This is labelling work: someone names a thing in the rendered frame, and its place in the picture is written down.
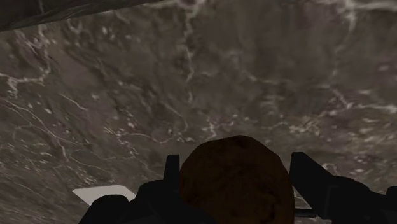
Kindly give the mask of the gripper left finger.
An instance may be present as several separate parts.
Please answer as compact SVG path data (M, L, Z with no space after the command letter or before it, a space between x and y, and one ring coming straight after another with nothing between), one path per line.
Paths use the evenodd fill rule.
M164 176L142 184L137 193L122 185L80 188L89 205L78 224L217 224L179 194L179 155L168 155Z

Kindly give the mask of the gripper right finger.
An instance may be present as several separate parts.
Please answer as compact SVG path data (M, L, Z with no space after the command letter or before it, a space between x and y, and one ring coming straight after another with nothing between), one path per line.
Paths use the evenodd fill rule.
M296 208L296 217L319 217L331 224L397 224L397 186L385 194L373 192L351 178L332 175L304 152L291 154L289 176L310 206Z

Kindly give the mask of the brown round potato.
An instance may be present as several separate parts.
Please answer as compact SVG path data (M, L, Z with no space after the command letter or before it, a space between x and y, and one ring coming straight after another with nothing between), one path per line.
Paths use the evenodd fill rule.
M252 137L205 142L180 172L183 200L218 224L294 224L290 176L280 157Z

